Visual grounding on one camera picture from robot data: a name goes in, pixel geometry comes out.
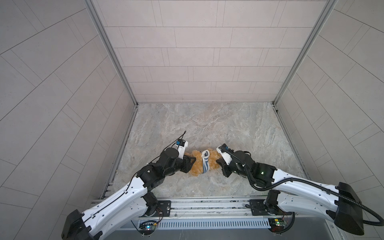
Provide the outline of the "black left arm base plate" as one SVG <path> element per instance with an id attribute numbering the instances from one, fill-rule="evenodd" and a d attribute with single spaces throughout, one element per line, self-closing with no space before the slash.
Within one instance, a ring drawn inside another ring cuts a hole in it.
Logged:
<path id="1" fill-rule="evenodd" d="M 158 201 L 156 205 L 150 206 L 142 217 L 169 217 L 171 211 L 171 201 Z"/>

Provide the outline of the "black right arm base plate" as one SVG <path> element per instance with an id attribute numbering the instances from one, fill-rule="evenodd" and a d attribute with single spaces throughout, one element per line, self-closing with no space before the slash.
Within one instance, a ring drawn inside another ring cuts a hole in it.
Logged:
<path id="1" fill-rule="evenodd" d="M 277 200 L 250 200 L 245 205 L 250 209 L 253 216 L 291 216 L 292 212 L 284 212 L 278 207 Z"/>

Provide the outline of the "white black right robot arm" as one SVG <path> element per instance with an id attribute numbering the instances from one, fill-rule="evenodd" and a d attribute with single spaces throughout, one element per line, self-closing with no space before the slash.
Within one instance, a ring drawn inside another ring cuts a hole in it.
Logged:
<path id="1" fill-rule="evenodd" d="M 268 212 L 313 215 L 333 221 L 350 234 L 364 235 L 364 206 L 350 185 L 334 186 L 305 180 L 274 166 L 256 163 L 249 152 L 235 152 L 226 145 L 218 147 L 217 151 L 222 156 L 217 163 L 225 177 L 240 175 L 253 189 L 268 192 L 264 203 Z"/>

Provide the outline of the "tan plush teddy bear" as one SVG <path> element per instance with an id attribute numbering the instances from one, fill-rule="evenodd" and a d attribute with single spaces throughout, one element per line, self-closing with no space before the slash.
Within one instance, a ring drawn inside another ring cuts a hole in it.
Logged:
<path id="1" fill-rule="evenodd" d="M 210 153 L 210 156 L 209 156 L 210 171 L 219 169 L 220 165 L 216 162 L 216 160 L 220 159 L 222 156 L 217 152 L 217 150 L 208 149 L 208 151 Z M 202 152 L 193 150 L 191 153 L 185 153 L 185 155 L 188 157 L 196 158 L 195 163 L 193 164 L 191 170 L 189 171 L 189 174 L 194 177 L 197 177 L 198 175 L 202 174 L 204 172 Z"/>

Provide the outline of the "blue white striped knit sweater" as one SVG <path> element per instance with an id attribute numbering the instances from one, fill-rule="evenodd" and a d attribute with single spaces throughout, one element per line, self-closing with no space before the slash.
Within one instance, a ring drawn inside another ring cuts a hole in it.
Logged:
<path id="1" fill-rule="evenodd" d="M 204 174 L 210 170 L 209 157 L 210 157 L 210 151 L 209 150 L 205 150 L 202 152 L 202 163 L 203 163 L 203 173 Z"/>

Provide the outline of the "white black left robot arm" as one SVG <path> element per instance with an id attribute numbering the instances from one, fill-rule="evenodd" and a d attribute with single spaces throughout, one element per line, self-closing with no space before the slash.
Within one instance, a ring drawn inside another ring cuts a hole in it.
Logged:
<path id="1" fill-rule="evenodd" d="M 158 199 L 151 192 L 165 177 L 188 173 L 196 158 L 181 156 L 175 148 L 162 151 L 156 162 L 145 165 L 130 182 L 94 207 L 71 212 L 65 221 L 63 240 L 103 240 L 117 228 L 141 216 L 157 212 Z"/>

